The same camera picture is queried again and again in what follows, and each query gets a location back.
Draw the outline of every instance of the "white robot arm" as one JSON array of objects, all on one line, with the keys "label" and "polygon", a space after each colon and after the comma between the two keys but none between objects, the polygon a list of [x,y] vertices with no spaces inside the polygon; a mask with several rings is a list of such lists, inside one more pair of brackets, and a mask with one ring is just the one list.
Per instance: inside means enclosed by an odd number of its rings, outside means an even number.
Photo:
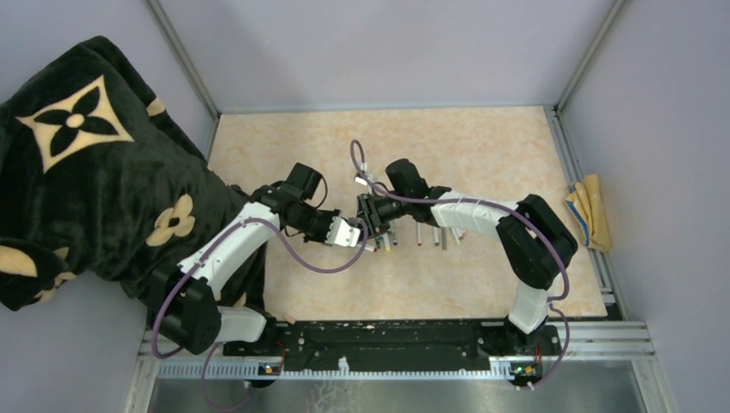
[{"label": "white robot arm", "polygon": [[[505,330],[529,336],[540,329],[548,316],[549,290],[559,273],[558,265],[545,245],[511,214],[476,202],[459,201],[480,197],[465,196],[451,188],[429,188],[407,159],[391,163],[386,173],[393,184],[393,191],[388,195],[412,200],[452,201],[435,205],[413,203],[369,190],[357,196],[356,218],[367,227],[368,237],[385,233],[390,221],[410,215],[417,222],[428,225],[499,239],[520,280]],[[218,307],[213,297],[246,259],[276,235],[272,228],[280,230],[291,226],[304,233],[305,242],[350,248],[367,242],[361,239],[364,237],[355,226],[355,219],[343,219],[338,210],[319,210],[304,202],[312,198],[320,180],[318,172],[297,163],[285,182],[263,186],[254,192],[251,202],[223,231],[178,263],[176,276],[192,274],[189,276],[191,282],[186,286],[184,296],[175,297],[176,304],[170,306],[170,311],[160,309],[164,307],[162,298],[170,292],[170,277],[175,275],[157,271],[158,277],[151,287],[152,299],[147,303],[148,323],[162,312],[159,332],[194,354],[201,353],[213,342],[259,341],[265,330],[275,323],[272,317],[246,307]],[[524,200],[499,204],[517,211],[539,228],[563,264],[568,265],[578,245],[545,200],[531,194]]]}]

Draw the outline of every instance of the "white wall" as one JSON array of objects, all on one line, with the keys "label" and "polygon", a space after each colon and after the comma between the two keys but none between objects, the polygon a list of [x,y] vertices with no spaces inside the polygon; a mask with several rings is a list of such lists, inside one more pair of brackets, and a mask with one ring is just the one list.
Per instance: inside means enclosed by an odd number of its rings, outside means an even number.
[{"label": "white wall", "polygon": [[566,112],[681,411],[727,411],[730,3],[632,2]]},{"label": "white wall", "polygon": [[222,112],[554,103],[612,0],[162,0]]},{"label": "white wall", "polygon": [[[0,14],[0,102],[79,41],[116,43],[204,151],[213,120],[141,0],[6,2]],[[121,411],[144,330],[144,306],[93,274],[45,305],[0,308],[0,410]]]}]

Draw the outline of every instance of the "beige tabletop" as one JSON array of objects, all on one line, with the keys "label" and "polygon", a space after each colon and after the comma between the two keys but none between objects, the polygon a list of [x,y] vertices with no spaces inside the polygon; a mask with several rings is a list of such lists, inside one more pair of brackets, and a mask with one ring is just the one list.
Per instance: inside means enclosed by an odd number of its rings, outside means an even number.
[{"label": "beige tabletop", "polygon": [[[521,200],[538,194],[576,235],[562,199],[566,181],[541,108],[455,108],[358,112],[223,115],[210,166],[246,192],[286,179],[301,162],[329,183],[324,208],[356,213],[365,187],[353,182],[349,145],[359,139],[368,169],[383,182],[385,167],[402,157],[416,164],[430,186],[443,185],[492,200]],[[324,194],[320,185],[312,203]],[[504,317],[515,297],[517,278],[500,242],[469,233],[448,250],[433,245],[424,227],[396,221],[399,245],[390,252],[366,253],[338,274],[301,267],[272,240],[264,297],[278,318],[343,320],[386,318]],[[354,250],[290,238],[310,263],[334,268]],[[580,248],[568,274],[571,294],[559,303],[569,316],[602,316],[605,307],[587,250]],[[556,281],[556,292],[562,281]]]}]

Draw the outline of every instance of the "wire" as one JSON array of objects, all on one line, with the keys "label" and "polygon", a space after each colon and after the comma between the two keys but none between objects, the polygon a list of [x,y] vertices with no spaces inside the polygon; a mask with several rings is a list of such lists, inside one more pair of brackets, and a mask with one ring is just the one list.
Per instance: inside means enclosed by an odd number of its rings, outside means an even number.
[{"label": "wire", "polygon": [[325,179],[324,176],[322,176],[322,182],[325,183],[325,196],[322,198],[322,200],[319,202],[319,204],[317,204],[317,206],[314,207],[314,209],[319,209],[319,207],[321,207],[327,200],[327,195],[330,194],[330,187],[327,186],[327,180]]},{"label": "wire", "polygon": [[208,353],[205,363],[203,363],[203,373],[201,375],[201,390],[203,393],[203,399],[205,399],[205,402],[208,406],[216,409],[217,411],[232,412],[232,411],[236,411],[236,410],[244,407],[247,403],[249,403],[249,400],[251,400],[251,396],[253,395],[253,391],[251,389],[249,389],[246,392],[246,397],[240,403],[238,403],[234,406],[230,406],[230,407],[219,406],[213,400],[211,400],[211,398],[208,396],[207,388],[206,388],[205,373],[207,371],[207,367],[210,365],[210,360],[213,358],[213,354],[215,353],[215,350],[217,350],[221,344],[222,344],[222,342],[216,342],[211,347],[210,353]]},{"label": "wire", "polygon": [[[357,158],[355,155],[355,148],[360,152],[360,163],[357,162]],[[542,376],[542,379],[533,384],[532,386],[528,386],[527,388],[534,390],[538,385],[541,385],[554,374],[555,368],[563,361],[563,358],[566,355],[568,344],[570,343],[570,326],[568,325],[568,319],[565,315],[565,313],[553,306],[554,301],[561,301],[563,299],[566,299],[568,296],[568,293],[570,292],[570,280],[568,279],[568,273],[566,270],[566,265],[563,263],[563,260],[560,258],[560,255],[558,254],[558,251],[555,250],[555,247],[550,243],[548,238],[545,236],[545,234],[540,231],[535,224],[531,223],[527,218],[525,218],[521,213],[518,213],[517,211],[508,208],[507,206],[500,205],[496,202],[490,202],[489,200],[478,200],[475,198],[454,198],[454,199],[448,199],[448,200],[423,200],[419,198],[407,198],[404,196],[392,194],[387,191],[383,191],[382,189],[378,188],[377,185],[375,185],[374,182],[371,182],[368,177],[365,175],[365,172],[362,171],[362,168],[360,168],[361,163],[365,163],[365,150],[362,148],[362,144],[357,139],[352,139],[350,141],[350,159],[352,160],[353,166],[355,166],[355,170],[357,171],[357,174],[377,193],[387,196],[388,198],[391,198],[393,200],[399,200],[402,202],[409,202],[412,204],[426,204],[426,205],[435,205],[435,204],[448,204],[448,203],[459,203],[459,202],[467,202],[467,203],[473,203],[473,204],[482,204],[487,207],[495,208],[500,211],[504,211],[506,213],[509,213],[513,217],[517,218],[522,222],[525,226],[527,226],[532,232],[535,233],[535,235],[542,241],[542,243],[547,248],[547,251],[550,252],[550,255],[555,260],[555,263],[558,264],[558,268],[560,269],[560,273],[562,274],[563,278],[563,293],[558,296],[554,297],[548,297],[548,308],[552,311],[557,312],[560,314],[560,316],[563,318],[563,323],[566,325],[566,339],[563,344],[563,348],[560,351],[560,354],[558,355],[558,359],[555,361],[555,363],[550,367],[550,369],[545,373],[545,375]]]},{"label": "wire", "polygon": [[550,310],[557,312],[560,315],[560,318],[563,319],[563,324],[566,326],[566,339],[563,341],[563,348],[560,350],[560,353],[558,354],[558,358],[555,360],[555,363],[553,363],[553,365],[547,370],[547,373],[543,374],[542,379],[540,379],[540,381],[538,381],[537,383],[534,383],[532,385],[532,387],[530,387],[530,386],[523,387],[523,389],[525,389],[525,390],[527,390],[527,389],[534,390],[534,389],[540,387],[541,385],[543,385],[546,381],[548,381],[548,379],[550,377],[552,377],[553,374],[555,374],[555,369],[566,357],[566,353],[568,351],[568,345],[570,345],[570,325],[568,323],[568,317],[566,317],[566,314],[563,311],[561,311],[558,308],[555,308],[553,306],[553,303],[548,304],[547,307],[550,308]]},{"label": "wire", "polygon": [[568,293],[570,292],[570,280],[568,280],[568,273],[566,270],[566,265],[563,263],[563,260],[560,259],[560,255],[558,254],[558,251],[555,250],[555,247],[550,243],[550,241],[548,240],[548,237],[546,237],[545,234],[543,234],[542,231],[540,231],[540,229],[537,228],[537,226],[535,226],[535,224],[529,222],[529,220],[526,219],[521,213],[518,213],[517,211],[515,211],[507,206],[498,204],[496,202],[491,202],[489,200],[478,200],[475,198],[454,198],[454,199],[447,199],[447,200],[424,200],[424,199],[419,199],[419,198],[407,198],[404,196],[391,194],[387,191],[384,191],[384,190],[378,188],[374,184],[374,182],[372,182],[368,179],[368,177],[365,175],[365,172],[362,171],[362,168],[360,168],[360,164],[356,160],[356,156],[355,156],[356,147],[360,151],[361,162],[362,163],[365,162],[365,151],[362,148],[362,144],[360,143],[359,140],[352,139],[352,141],[350,142],[350,158],[352,159],[352,164],[353,164],[353,166],[355,166],[355,170],[357,171],[357,174],[378,194],[385,195],[386,197],[391,198],[393,200],[400,200],[402,202],[408,202],[411,204],[435,205],[435,204],[453,204],[453,203],[460,203],[460,202],[472,203],[472,204],[477,204],[477,205],[481,204],[481,205],[485,205],[487,207],[498,209],[500,211],[504,211],[504,212],[509,213],[510,215],[514,216],[515,218],[519,219],[520,222],[522,222],[525,226],[527,226],[530,230],[532,230],[532,232],[535,233],[535,235],[540,239],[540,241],[542,241],[542,243],[547,248],[547,251],[550,253],[550,255],[555,260],[555,263],[558,264],[558,268],[560,269],[560,273],[562,274],[563,284],[564,284],[563,293],[559,296],[549,297],[547,299],[547,302],[561,301],[563,299],[566,299],[566,297],[568,296]]},{"label": "wire", "polygon": [[390,192],[390,189],[388,189],[388,188],[387,188],[387,185],[386,185],[385,183],[383,183],[383,182],[380,182],[380,181],[375,181],[375,182],[373,182],[373,183],[374,183],[375,185],[380,185],[380,186],[382,186],[382,187],[383,187],[383,189],[385,189],[386,191]]},{"label": "wire", "polygon": [[284,361],[287,359],[287,348],[284,343],[279,341],[276,345],[281,346],[281,362],[279,362],[279,374],[284,371]]},{"label": "wire", "polygon": [[533,366],[537,367],[540,365],[540,362],[542,361],[542,347],[540,344],[537,344],[535,346],[535,360],[533,361]]},{"label": "wire", "polygon": [[[358,224],[360,225],[360,227],[362,228],[363,239],[367,240],[368,239],[368,226],[365,224],[365,221],[363,221],[362,219],[358,219],[357,221],[358,221]],[[159,347],[158,347],[158,336],[159,336],[160,326],[162,325],[162,320],[164,318],[165,313],[170,308],[170,304],[172,304],[172,300],[180,293],[180,290],[183,288],[183,285],[185,285],[185,283],[188,282],[188,280],[198,271],[198,269],[200,268],[201,262],[205,262],[210,257],[210,255],[213,254],[213,252],[220,246],[220,244],[223,243],[223,241],[225,241],[226,238],[228,238],[231,234],[233,234],[239,228],[243,228],[244,226],[246,226],[247,224],[250,224],[250,223],[258,223],[258,224],[263,224],[263,225],[267,226],[270,230],[272,230],[276,234],[276,236],[279,237],[281,242],[284,244],[284,248],[287,249],[288,253],[299,264],[301,264],[304,268],[306,268],[310,271],[313,271],[315,273],[335,274],[340,271],[344,271],[345,269],[352,267],[352,265],[355,264],[355,262],[358,259],[360,259],[360,257],[362,256],[362,253],[365,251],[366,243],[362,242],[362,243],[360,243],[360,248],[355,253],[355,256],[353,256],[344,265],[337,267],[337,268],[319,268],[319,267],[313,266],[309,262],[306,262],[301,256],[299,256],[296,253],[296,251],[294,251],[292,246],[289,244],[289,241],[286,239],[286,237],[284,237],[284,235],[281,234],[281,232],[279,231],[279,228],[277,228],[276,225],[270,223],[266,219],[248,218],[248,219],[244,220],[243,224],[237,223],[237,224],[231,226],[225,232],[223,232],[223,234],[220,237],[218,237],[211,244],[211,246],[208,247],[207,250],[205,250],[205,252],[203,252],[198,263],[196,263],[187,273],[185,273],[185,275],[182,276],[182,278],[175,284],[175,286],[172,287],[172,290],[170,290],[170,294],[167,295],[167,298],[164,299],[164,302],[160,306],[158,314],[155,317],[155,322],[152,325],[152,337],[150,340],[150,344],[152,347],[152,354],[155,357],[157,357],[159,359],[167,359],[167,358],[179,353],[183,349],[182,347],[180,347],[180,348],[176,348],[175,350],[170,351],[169,353],[162,354],[162,353],[160,353]]]},{"label": "wire", "polygon": [[284,233],[287,235],[287,237],[290,237],[291,238],[291,237],[296,237],[297,235],[301,234],[301,231],[297,231],[294,234],[290,234],[289,233],[289,227],[288,226],[285,226],[284,227]]}]

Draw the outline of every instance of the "black mounting plate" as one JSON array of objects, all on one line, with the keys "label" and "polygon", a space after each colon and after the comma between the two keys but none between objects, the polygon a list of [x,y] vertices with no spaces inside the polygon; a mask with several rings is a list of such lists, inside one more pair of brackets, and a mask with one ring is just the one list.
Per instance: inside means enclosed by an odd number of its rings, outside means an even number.
[{"label": "black mounting plate", "polygon": [[[377,320],[311,321],[278,323],[275,342],[286,351],[286,369],[299,372],[338,370],[338,361],[347,357],[350,371],[357,372],[453,372],[489,370],[490,355],[532,355],[533,349],[501,349],[502,354],[485,351],[493,337],[504,330],[504,320]],[[557,355],[557,329],[545,326],[537,341],[543,355]],[[229,342],[223,355],[249,355],[242,342]],[[274,346],[266,355],[281,355]]]}]

